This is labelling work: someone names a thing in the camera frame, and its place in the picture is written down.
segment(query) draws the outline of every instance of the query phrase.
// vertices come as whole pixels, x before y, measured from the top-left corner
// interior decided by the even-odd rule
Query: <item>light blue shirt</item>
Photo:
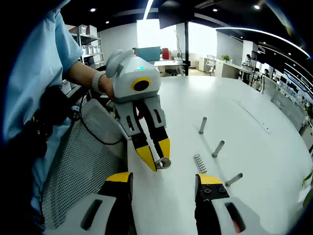
[[[81,55],[82,51],[69,34],[60,10],[49,12],[28,36],[9,77],[3,122],[5,142],[16,136],[32,118],[45,89],[62,85],[62,74]],[[53,127],[53,133],[47,141],[45,157],[37,158],[32,167],[34,195],[31,205],[38,211],[43,184],[60,139],[70,124],[68,118],[63,125]]]

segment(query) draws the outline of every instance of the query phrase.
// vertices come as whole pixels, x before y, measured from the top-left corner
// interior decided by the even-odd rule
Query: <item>black cable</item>
[[[85,124],[84,122],[84,119],[83,119],[83,115],[82,115],[82,105],[83,105],[83,100],[84,100],[84,96],[82,97],[82,101],[80,102],[80,105],[79,105],[79,114],[80,114],[80,118],[81,118],[81,121],[82,121],[82,124],[83,126],[85,127],[85,129],[89,132],[89,134],[91,134],[97,141],[99,141],[100,143],[104,144],[104,145],[115,145],[117,143],[120,143],[122,141],[122,139],[120,139],[119,141],[117,142],[114,142],[114,143],[105,143],[103,142],[102,140],[100,140]]]
[[[177,36],[176,30],[174,31],[174,33],[175,33],[175,35],[177,37],[177,40],[178,40],[178,42],[176,40],[176,44],[177,44],[178,50],[180,52],[181,61],[184,61],[183,58],[182,58],[182,52],[181,52],[181,49],[180,49],[180,46],[179,46],[179,37]]]

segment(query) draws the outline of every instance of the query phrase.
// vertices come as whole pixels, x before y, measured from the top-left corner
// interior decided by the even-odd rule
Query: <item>black ceiling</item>
[[[189,4],[191,2],[190,0],[176,1],[189,2]],[[61,13],[66,24],[91,24],[97,27],[98,31],[101,31],[110,27],[135,23],[136,20],[141,20],[147,2],[148,0],[115,0],[108,4],[107,1],[101,0],[89,0],[84,3],[72,0],[62,8]],[[163,2],[165,0],[154,0],[152,8],[158,8]],[[307,1],[303,0],[192,0],[192,5],[195,8],[191,10],[233,27],[253,28],[278,35],[295,43],[313,55],[312,40],[309,36],[310,30],[306,29],[307,27],[311,28],[311,20],[309,19],[311,12],[310,7],[306,6],[306,3]],[[253,6],[256,4],[260,6],[260,10],[254,9]],[[95,12],[89,12],[91,8],[96,8],[97,10]],[[139,9],[136,11],[136,14],[117,16],[119,15],[117,13],[135,9]],[[158,18],[158,13],[150,13],[148,18]],[[200,18],[195,18],[193,21],[212,27],[224,26]],[[267,47],[274,48],[304,67],[305,69],[298,65],[296,66],[298,71],[313,81],[313,78],[310,76],[310,74],[313,74],[312,59],[308,59],[305,54],[288,43],[260,33],[236,30],[219,31],[239,39],[243,37],[243,39],[253,41],[257,44],[259,42],[266,42]],[[272,57],[273,53],[273,51],[266,49],[266,55],[263,55],[268,56],[268,61],[271,61],[272,66],[275,67],[277,65],[277,68],[281,68],[280,65],[284,63],[294,64],[293,61],[279,55],[279,53],[276,54],[277,56]]]

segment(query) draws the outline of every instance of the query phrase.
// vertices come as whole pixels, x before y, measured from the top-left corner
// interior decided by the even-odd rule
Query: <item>metal cylinder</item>
[[[222,149],[222,147],[224,146],[225,141],[220,141],[219,145],[217,146],[217,148],[215,149],[214,153],[212,153],[212,157],[216,158],[219,151]]]
[[[171,166],[171,160],[168,158],[161,158],[156,161],[156,168],[157,169],[167,169]]]
[[[226,187],[231,186],[234,182],[236,182],[237,180],[240,180],[242,177],[243,177],[243,174],[242,174],[242,173],[239,173],[239,174],[236,175],[234,178],[232,178],[232,179],[230,179],[230,180],[227,180],[227,181],[225,182],[225,186],[226,186]]]
[[[200,131],[199,131],[199,134],[200,134],[200,135],[203,134],[203,130],[204,130],[204,127],[205,127],[205,124],[206,124],[206,119],[207,119],[206,117],[203,117],[203,119],[202,119]]]

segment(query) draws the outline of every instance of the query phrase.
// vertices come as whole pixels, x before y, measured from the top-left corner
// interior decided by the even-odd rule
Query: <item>wristband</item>
[[[97,72],[97,73],[95,74],[95,76],[93,77],[93,79],[92,79],[92,88],[93,88],[93,90],[94,90],[95,92],[97,92],[97,93],[100,93],[100,94],[103,94],[103,92],[100,91],[100,89],[99,89],[99,80],[100,80],[100,77],[101,77],[102,75],[104,75],[104,74],[106,74],[105,71]]]

